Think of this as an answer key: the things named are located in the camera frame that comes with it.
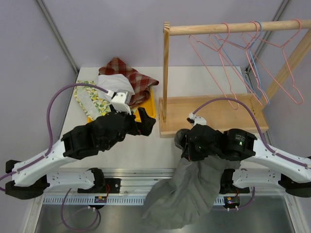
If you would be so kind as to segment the lemon print skirt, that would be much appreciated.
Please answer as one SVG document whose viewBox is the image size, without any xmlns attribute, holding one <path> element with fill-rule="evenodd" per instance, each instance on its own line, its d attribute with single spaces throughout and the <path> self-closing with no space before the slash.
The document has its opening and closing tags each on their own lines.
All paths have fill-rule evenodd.
<svg viewBox="0 0 311 233">
<path fill-rule="evenodd" d="M 100 78 L 94 81 L 78 81 L 77 83 L 95 85 L 105 90 L 116 91 L 111 81 L 101 80 Z M 95 87 L 76 86 L 74 88 L 74 98 L 91 120 L 104 116 L 111 111 L 109 107 L 110 97 Z"/>
</svg>

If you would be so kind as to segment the red plaid skirt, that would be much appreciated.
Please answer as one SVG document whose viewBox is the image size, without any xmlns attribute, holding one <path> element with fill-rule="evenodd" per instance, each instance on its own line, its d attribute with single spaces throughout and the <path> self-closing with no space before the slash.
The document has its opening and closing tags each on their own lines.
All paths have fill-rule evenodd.
<svg viewBox="0 0 311 233">
<path fill-rule="evenodd" d="M 99 75 L 121 74 L 126 77 L 133 87 L 134 95 L 131 96 L 130 107 L 138 107 L 146 102 L 151 95 L 151 88 L 159 85 L 159 81 L 147 75 L 139 73 L 136 69 L 128 66 L 118 57 L 114 57 L 106 66 L 99 68 Z"/>
</svg>

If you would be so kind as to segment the white skirt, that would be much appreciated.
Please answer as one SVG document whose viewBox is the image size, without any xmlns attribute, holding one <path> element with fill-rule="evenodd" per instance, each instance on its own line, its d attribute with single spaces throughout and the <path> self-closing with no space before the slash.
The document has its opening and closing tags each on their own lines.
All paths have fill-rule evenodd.
<svg viewBox="0 0 311 233">
<path fill-rule="evenodd" d="M 105 90 L 114 92 L 118 92 L 119 90 L 127 91 L 129 93 L 128 104 L 130 103 L 131 97 L 135 94 L 129 80 L 122 74 L 99 75 L 94 83 Z"/>
</svg>

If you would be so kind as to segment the grey skirt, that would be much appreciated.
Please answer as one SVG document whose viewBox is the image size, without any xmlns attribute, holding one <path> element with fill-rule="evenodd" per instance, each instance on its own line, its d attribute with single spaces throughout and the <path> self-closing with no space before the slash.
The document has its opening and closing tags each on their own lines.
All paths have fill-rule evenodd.
<svg viewBox="0 0 311 233">
<path fill-rule="evenodd" d="M 172 230 L 196 223 L 211 211 L 224 170 L 240 166 L 240 162 L 216 156 L 197 162 L 180 159 L 172 178 L 157 182 L 146 196 L 142 224 L 156 230 Z"/>
</svg>

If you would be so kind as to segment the blue hanger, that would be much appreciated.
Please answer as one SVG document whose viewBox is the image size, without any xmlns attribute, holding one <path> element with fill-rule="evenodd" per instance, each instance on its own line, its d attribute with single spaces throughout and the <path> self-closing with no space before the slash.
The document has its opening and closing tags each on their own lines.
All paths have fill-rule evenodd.
<svg viewBox="0 0 311 233">
<path fill-rule="evenodd" d="M 231 35 L 231 33 L 232 33 L 232 30 L 231 30 L 231 28 L 230 28 L 230 26 L 229 26 L 229 24 L 228 23 L 226 23 L 226 22 L 224 22 L 223 23 L 225 26 L 226 26 L 226 28 L 227 28 L 227 33 L 228 33 L 228 31 L 230 31 L 230 35 Z M 244 45 L 244 41 L 245 40 L 247 40 L 247 39 L 245 39 L 244 38 L 244 32 L 242 32 L 241 33 L 241 39 L 243 40 L 243 44 L 239 44 L 239 43 L 237 43 L 237 44 L 239 44 L 239 45 Z M 247 81 L 249 81 L 250 83 L 251 83 L 251 80 L 250 80 L 250 78 L 248 77 L 248 74 L 247 74 L 247 71 L 242 71 L 242 69 L 238 69 L 238 71 L 240 71 L 241 73 L 242 73 L 242 75 L 246 78 L 246 80 Z M 256 93 L 260 96 L 260 100 L 264 100 L 264 98 L 261 96 L 261 93 L 260 93 L 260 91 L 259 90 L 257 90 L 257 87 L 254 87 L 253 85 L 252 85 L 252 83 L 251 83 L 251 86 L 256 90 Z"/>
</svg>

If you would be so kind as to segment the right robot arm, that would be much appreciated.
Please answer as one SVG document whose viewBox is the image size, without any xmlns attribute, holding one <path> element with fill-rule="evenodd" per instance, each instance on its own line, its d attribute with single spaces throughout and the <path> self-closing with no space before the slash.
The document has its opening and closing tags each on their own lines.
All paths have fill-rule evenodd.
<svg viewBox="0 0 311 233">
<path fill-rule="evenodd" d="M 175 134 L 174 143 L 182 150 L 182 157 L 190 161 L 215 156 L 266 167 L 264 171 L 226 168 L 220 181 L 222 194 L 250 187 L 274 187 L 296 197 L 311 196 L 311 159 L 271 147 L 247 131 L 230 129 L 221 132 L 196 124 L 191 129 L 180 129 Z"/>
</svg>

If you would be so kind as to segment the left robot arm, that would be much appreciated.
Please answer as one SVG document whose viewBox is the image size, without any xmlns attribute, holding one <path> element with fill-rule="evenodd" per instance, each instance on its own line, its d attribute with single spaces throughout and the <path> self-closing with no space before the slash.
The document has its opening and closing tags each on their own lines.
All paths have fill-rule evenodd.
<svg viewBox="0 0 311 233">
<path fill-rule="evenodd" d="M 85 125 L 76 126 L 64 134 L 50 150 L 45 150 L 33 158 L 20 162 L 6 162 L 6 173 L 12 176 L 5 185 L 5 194 L 29 200 L 46 191 L 67 191 L 76 189 L 78 193 L 101 193 L 107 190 L 104 173 L 99 168 L 83 172 L 61 172 L 59 167 L 110 150 L 126 135 L 149 136 L 156 120 L 138 108 L 140 121 L 135 115 L 115 110 L 96 118 Z"/>
</svg>

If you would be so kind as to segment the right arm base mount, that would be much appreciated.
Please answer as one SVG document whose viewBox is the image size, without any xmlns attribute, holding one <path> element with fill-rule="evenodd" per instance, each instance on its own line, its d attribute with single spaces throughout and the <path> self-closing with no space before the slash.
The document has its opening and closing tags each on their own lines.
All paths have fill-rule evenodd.
<svg viewBox="0 0 311 233">
<path fill-rule="evenodd" d="M 255 188 L 277 188 L 281 174 L 271 169 L 225 169 L 221 177 L 220 194 L 249 194 Z"/>
</svg>

